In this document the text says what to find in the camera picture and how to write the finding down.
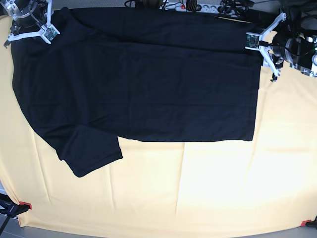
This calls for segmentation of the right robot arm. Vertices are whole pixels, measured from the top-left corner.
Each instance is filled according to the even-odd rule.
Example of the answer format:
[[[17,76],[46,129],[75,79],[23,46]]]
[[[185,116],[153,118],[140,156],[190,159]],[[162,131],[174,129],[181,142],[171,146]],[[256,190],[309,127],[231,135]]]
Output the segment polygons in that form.
[[[52,24],[51,0],[2,0],[0,5],[13,20],[10,34],[3,45],[5,48],[14,41],[35,37],[51,44],[60,34]]]

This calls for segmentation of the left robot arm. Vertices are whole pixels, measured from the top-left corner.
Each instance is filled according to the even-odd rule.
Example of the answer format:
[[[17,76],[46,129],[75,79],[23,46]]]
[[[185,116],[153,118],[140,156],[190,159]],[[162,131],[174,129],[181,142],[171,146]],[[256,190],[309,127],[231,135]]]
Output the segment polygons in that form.
[[[271,81],[277,80],[285,61],[300,73],[316,77],[317,2],[282,0],[281,4],[279,16],[259,36],[260,52],[273,71]]]

